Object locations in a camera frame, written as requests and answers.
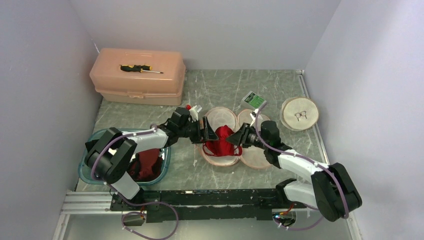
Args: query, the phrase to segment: gray marble surface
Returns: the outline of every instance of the gray marble surface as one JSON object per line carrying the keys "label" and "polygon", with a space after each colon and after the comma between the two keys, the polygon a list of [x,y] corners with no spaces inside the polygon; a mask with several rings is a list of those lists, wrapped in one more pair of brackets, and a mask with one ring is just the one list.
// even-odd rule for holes
{"label": "gray marble surface", "polygon": [[[324,162],[313,129],[294,132],[285,128],[279,118],[284,100],[303,96],[294,70],[188,70],[181,105],[201,105],[201,114],[213,107],[226,107],[238,115],[243,110],[240,106],[241,98],[249,91],[254,91],[268,101],[263,114],[277,122],[281,139],[287,145],[300,154]],[[164,123],[175,108],[103,100],[94,131],[110,127],[147,129],[151,123]],[[253,169],[241,161],[227,167],[211,165],[202,158],[189,139],[180,139],[171,148],[167,175],[157,184],[146,186],[146,190],[274,188],[281,181],[296,177],[292,172],[273,166]],[[76,190],[109,189],[104,185],[86,184],[80,179]]]}

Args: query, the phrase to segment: cable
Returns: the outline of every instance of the cable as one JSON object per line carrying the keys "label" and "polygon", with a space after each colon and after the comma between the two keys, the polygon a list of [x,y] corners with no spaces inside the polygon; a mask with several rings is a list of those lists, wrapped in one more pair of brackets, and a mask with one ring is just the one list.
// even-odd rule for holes
{"label": "cable", "polygon": [[258,199],[274,199],[274,198],[276,198],[277,196],[258,196],[257,198]]}
{"label": "cable", "polygon": [[295,206],[295,204],[294,203],[291,203],[291,205],[290,205],[290,207],[287,209],[287,211],[282,211],[282,212],[280,212],[279,214],[280,215],[287,215],[292,209],[293,209],[293,207]]}
{"label": "cable", "polygon": [[[309,206],[307,204],[304,204],[304,205],[306,207],[312,209],[312,210],[319,211],[318,208],[315,208],[313,206]],[[314,224],[312,224],[310,226],[307,226],[307,227],[298,228],[298,227],[288,227],[288,226],[286,226],[286,230],[289,230],[289,231],[304,231],[304,230],[309,230],[309,229],[312,229],[312,228],[316,227],[323,219],[324,219],[324,217],[321,216]],[[277,226],[280,226],[280,223],[275,218],[272,218],[272,220],[275,222],[275,224],[277,224]]]}
{"label": "cable", "polygon": [[[111,186],[109,184],[108,184],[108,186],[111,189],[113,189],[114,191],[116,191],[116,189],[114,189],[113,186]],[[167,206],[168,208],[170,208],[173,211],[173,213],[175,214],[175,220],[176,220],[175,227],[174,227],[174,229],[172,230],[172,232],[168,236],[163,237],[163,238],[151,238],[151,237],[148,237],[146,235],[143,235],[143,234],[141,234],[141,233],[139,233],[137,231],[134,231],[134,230],[130,229],[129,227],[125,226],[124,219],[127,216],[129,216],[129,215],[140,215],[140,216],[143,216],[144,218],[146,218],[146,215],[144,213],[142,213],[142,212],[131,211],[131,212],[129,212],[129,213],[127,213],[127,214],[125,214],[125,215],[122,216],[122,219],[121,219],[122,229],[125,229],[128,232],[130,232],[130,233],[133,233],[133,234],[135,234],[137,236],[140,236],[140,237],[145,238],[145,239],[148,239],[148,240],[165,240],[165,239],[169,239],[177,231],[178,221],[179,221],[178,213],[177,213],[177,210],[175,210],[175,208],[173,206],[171,206],[170,204],[168,204],[166,202],[163,202],[163,201],[151,201],[151,202],[145,202],[145,203],[138,203],[138,204],[136,204],[136,203],[132,203],[132,202],[128,201],[128,199],[126,199],[121,193],[118,192],[117,194],[122,198],[122,200],[124,202],[126,202],[128,205],[131,205],[131,206],[134,206],[134,207],[142,207],[142,206],[147,206],[147,205],[152,205],[152,204],[165,205],[165,206]]]}
{"label": "cable", "polygon": [[143,211],[145,210],[145,206],[142,206],[140,209],[140,213],[142,214]]}
{"label": "cable", "polygon": [[[267,144],[265,141],[264,141],[264,139],[261,137],[261,135],[260,135],[260,133],[259,133],[259,128],[258,128],[258,118],[259,118],[259,114],[260,114],[260,112],[262,111],[262,109],[267,105],[268,103],[267,102],[265,102],[265,104],[263,104],[258,110],[257,110],[257,113],[256,113],[256,117],[255,117],[255,121],[254,121],[254,127],[255,127],[255,130],[256,130],[256,134],[257,134],[257,138],[260,140],[260,142],[261,143],[263,143],[267,148],[269,148],[269,149],[271,149],[271,150],[273,150],[273,151],[276,151],[277,153],[281,153],[281,154],[285,154],[285,155],[290,155],[290,156],[294,156],[294,154],[293,153],[291,153],[291,152],[287,152],[287,151],[282,151],[282,150],[279,150],[279,149],[276,149],[276,148],[274,148],[274,147],[272,147],[272,146],[270,146],[269,144]],[[300,155],[300,154],[296,154],[296,157],[299,157],[299,158],[301,158],[301,159],[304,159],[304,160],[306,160],[306,161],[308,161],[308,162],[310,162],[311,164],[315,164],[316,163],[316,161],[314,161],[314,160],[312,160],[312,159],[310,159],[309,157],[307,157],[307,156],[303,156],[303,155]],[[342,201],[342,203],[343,203],[343,207],[344,207],[344,216],[343,216],[343,218],[344,219],[347,219],[347,218],[349,218],[349,208],[348,208],[348,203],[346,202],[346,198],[345,198],[345,195],[343,194],[343,190],[342,190],[342,186],[340,186],[340,183],[339,183],[339,181],[337,180],[337,178],[334,176],[334,174],[332,173],[332,172],[330,172],[327,168],[325,168],[325,167],[323,167],[321,164],[318,164],[318,168],[320,168],[320,169],[322,169],[325,173],[327,173],[331,178],[332,178],[332,180],[334,181],[334,183],[335,183],[335,185],[337,186],[337,190],[338,190],[338,192],[340,193],[340,197],[341,197],[341,201]]]}
{"label": "cable", "polygon": [[123,139],[123,138],[127,138],[127,137],[133,137],[133,136],[141,136],[141,135],[147,135],[147,134],[152,134],[152,133],[155,133],[156,132],[156,129],[158,129],[158,126],[156,125],[156,124],[152,124],[152,125],[150,125],[150,127],[152,128],[153,127],[153,129],[149,129],[149,130],[146,130],[146,131],[138,131],[138,132],[131,132],[131,133],[127,133],[127,134],[123,134],[123,135],[121,135],[121,136],[119,136],[119,137],[117,137],[117,138],[115,138],[115,139],[113,139],[112,141],[110,141],[109,142],[109,144],[108,145],[106,145],[104,148],[103,148],[103,150],[100,152],[100,154],[97,156],[97,158],[95,159],[95,161],[94,161],[94,164],[93,164],[93,167],[91,168],[91,173],[90,173],[90,176],[91,176],[91,179],[93,179],[93,180],[98,180],[98,181],[100,181],[101,180],[101,178],[99,178],[99,177],[96,177],[96,168],[97,168],[97,165],[99,164],[99,161],[100,161],[100,159],[103,157],[103,155],[109,150],[109,148],[114,144],[114,143],[116,143],[117,141],[119,141],[119,140],[121,140],[121,139]]}

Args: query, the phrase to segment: eyeglasses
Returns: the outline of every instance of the eyeglasses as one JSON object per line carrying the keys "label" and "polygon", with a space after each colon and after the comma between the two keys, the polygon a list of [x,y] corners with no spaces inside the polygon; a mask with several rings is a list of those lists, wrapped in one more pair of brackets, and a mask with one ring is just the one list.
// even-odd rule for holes
{"label": "eyeglasses", "polygon": [[305,119],[308,119],[308,117],[306,116],[306,111],[301,111],[298,113],[295,113],[294,116],[297,118],[297,121],[299,122],[301,117],[305,117]]}

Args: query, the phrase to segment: red object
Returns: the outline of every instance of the red object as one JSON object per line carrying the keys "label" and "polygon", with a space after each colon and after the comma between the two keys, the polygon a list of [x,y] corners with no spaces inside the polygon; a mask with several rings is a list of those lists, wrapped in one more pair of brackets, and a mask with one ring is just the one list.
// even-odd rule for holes
{"label": "red object", "polygon": [[149,182],[159,177],[163,162],[159,156],[160,151],[154,148],[137,153],[127,170],[131,178],[139,182]]}
{"label": "red object", "polygon": [[[240,156],[242,155],[242,147],[234,146],[233,144],[226,141],[226,138],[234,134],[233,130],[227,125],[220,126],[215,131],[219,137],[218,141],[207,141],[203,144],[203,152],[208,156],[223,157],[223,156]],[[207,153],[205,147],[213,154]]]}

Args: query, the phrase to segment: small box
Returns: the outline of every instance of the small box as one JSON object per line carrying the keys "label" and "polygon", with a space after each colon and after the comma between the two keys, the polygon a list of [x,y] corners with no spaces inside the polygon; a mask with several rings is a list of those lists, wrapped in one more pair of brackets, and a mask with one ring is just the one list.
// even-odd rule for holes
{"label": "small box", "polygon": [[246,96],[241,99],[241,105],[247,109],[255,110],[263,106],[267,101],[250,91]]}
{"label": "small box", "polygon": [[[148,65],[153,72],[126,72],[121,65]],[[112,102],[181,104],[186,66],[179,52],[103,48],[90,77],[95,90]]]}

